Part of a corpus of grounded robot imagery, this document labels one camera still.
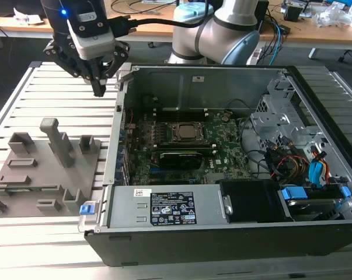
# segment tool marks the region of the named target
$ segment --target motherboard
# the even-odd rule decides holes
[[[226,112],[145,113],[127,128],[133,186],[250,178],[236,120]]]

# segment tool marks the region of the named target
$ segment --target blue plastic clip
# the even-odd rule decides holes
[[[282,195],[285,200],[306,200],[308,198],[303,187],[286,187],[282,190]]]
[[[320,184],[322,169],[323,169],[323,166],[321,162],[311,162],[311,165],[309,165],[309,172],[308,172],[309,181],[312,184],[316,185],[316,188],[322,188],[322,185]]]
[[[344,194],[344,197],[347,198],[347,197],[350,197],[352,195],[350,189],[346,186],[340,188],[340,190],[342,191],[342,193]]]
[[[95,205],[81,205],[80,215],[94,215]]]

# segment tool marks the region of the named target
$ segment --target barcode sticker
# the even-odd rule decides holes
[[[135,197],[150,197],[151,189],[150,188],[135,188],[134,196]]]

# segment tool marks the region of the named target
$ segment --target blue latch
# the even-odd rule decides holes
[[[344,197],[347,198],[347,197],[350,197],[352,195],[350,189],[346,186],[340,188],[340,190],[342,191],[342,193],[344,194]]]
[[[282,190],[282,195],[285,200],[306,200],[308,198],[303,187],[286,187]]]
[[[94,215],[95,205],[81,205],[80,206],[80,215]]]

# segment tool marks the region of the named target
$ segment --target white label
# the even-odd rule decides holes
[[[204,82],[204,77],[203,76],[193,76],[193,82]]]
[[[135,197],[149,197],[151,195],[150,188],[135,188],[134,196]]]
[[[80,22],[90,22],[91,20],[96,20],[96,13],[81,13],[78,15]]]

